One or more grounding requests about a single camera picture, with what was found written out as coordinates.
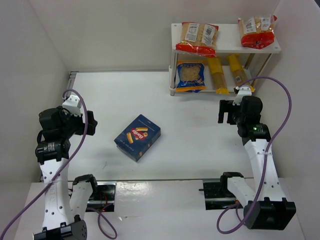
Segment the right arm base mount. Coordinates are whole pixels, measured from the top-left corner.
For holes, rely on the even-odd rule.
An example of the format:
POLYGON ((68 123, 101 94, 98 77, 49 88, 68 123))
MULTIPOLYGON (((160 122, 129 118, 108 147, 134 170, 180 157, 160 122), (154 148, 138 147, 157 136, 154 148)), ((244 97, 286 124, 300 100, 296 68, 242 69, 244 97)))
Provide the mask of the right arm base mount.
POLYGON ((203 180, 203 187, 198 191, 204 195, 205 209, 224 210, 227 207, 236 204, 239 200, 227 189, 225 179, 207 179, 203 180))

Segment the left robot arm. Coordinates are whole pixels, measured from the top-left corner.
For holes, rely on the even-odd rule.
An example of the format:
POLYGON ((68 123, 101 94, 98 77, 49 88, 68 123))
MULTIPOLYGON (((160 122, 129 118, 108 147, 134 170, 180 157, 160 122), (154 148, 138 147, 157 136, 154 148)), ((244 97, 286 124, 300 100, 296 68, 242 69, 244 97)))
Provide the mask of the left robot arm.
POLYGON ((83 119, 79 110, 62 106, 39 114, 42 130, 38 134, 35 155, 45 184, 45 212, 42 231, 35 240, 85 240, 88 229, 84 220, 87 203, 97 190, 92 174, 78 176, 68 188, 70 138, 73 135, 95 134, 98 122, 92 111, 83 119))

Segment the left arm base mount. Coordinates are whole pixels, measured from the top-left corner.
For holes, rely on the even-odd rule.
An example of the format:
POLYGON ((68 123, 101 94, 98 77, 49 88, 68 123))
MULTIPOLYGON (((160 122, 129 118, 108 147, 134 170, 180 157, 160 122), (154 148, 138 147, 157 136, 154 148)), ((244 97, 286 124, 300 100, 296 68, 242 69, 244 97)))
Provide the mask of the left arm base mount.
POLYGON ((75 215, 85 212, 113 212, 115 208, 116 184, 96 184, 87 181, 68 183, 67 192, 70 197, 70 209, 75 215))

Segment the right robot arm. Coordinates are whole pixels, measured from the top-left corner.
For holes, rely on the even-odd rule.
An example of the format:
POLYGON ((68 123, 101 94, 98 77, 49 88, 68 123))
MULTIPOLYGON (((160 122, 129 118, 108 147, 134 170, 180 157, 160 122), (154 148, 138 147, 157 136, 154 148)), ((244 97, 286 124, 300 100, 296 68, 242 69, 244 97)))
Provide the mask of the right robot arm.
POLYGON ((234 208, 243 207, 240 225, 250 230, 284 230, 296 213, 296 205, 289 201, 280 185, 272 154, 272 138, 266 124, 260 122, 263 103, 255 96, 243 96, 239 103, 219 102, 218 123, 237 126, 237 133, 248 154, 255 189, 239 172, 224 172, 220 177, 224 191, 237 200, 234 208))

